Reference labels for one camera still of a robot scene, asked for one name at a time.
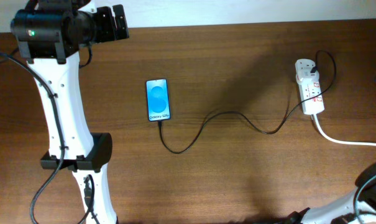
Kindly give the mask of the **blue Galaxy smartphone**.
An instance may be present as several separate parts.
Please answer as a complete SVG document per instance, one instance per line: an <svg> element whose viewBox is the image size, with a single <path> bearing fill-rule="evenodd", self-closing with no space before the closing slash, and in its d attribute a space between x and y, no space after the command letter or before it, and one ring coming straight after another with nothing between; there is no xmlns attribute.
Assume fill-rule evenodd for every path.
<svg viewBox="0 0 376 224"><path fill-rule="evenodd" d="M168 85L166 79L148 80L145 83L149 121L171 118Z"/></svg>

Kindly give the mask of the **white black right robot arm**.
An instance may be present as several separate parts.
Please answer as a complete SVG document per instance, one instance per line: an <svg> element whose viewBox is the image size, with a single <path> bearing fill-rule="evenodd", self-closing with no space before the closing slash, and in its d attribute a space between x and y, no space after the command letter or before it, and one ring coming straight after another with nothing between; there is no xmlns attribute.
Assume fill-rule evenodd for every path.
<svg viewBox="0 0 376 224"><path fill-rule="evenodd" d="M355 181L356 189L318 208L293 212L282 223L330 224L376 223L376 163L364 170Z"/></svg>

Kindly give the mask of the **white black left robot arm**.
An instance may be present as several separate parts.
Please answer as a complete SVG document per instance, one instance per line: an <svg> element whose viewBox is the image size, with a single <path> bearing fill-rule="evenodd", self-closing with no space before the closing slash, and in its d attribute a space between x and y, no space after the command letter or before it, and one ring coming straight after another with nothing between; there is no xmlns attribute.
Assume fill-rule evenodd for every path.
<svg viewBox="0 0 376 224"><path fill-rule="evenodd" d="M37 84L49 134L42 168L69 169L78 183L85 223L117 223L108 186L109 133L88 129L80 93L79 51L129 36L122 5L94 1L29 1L11 21L21 66Z"/></svg>

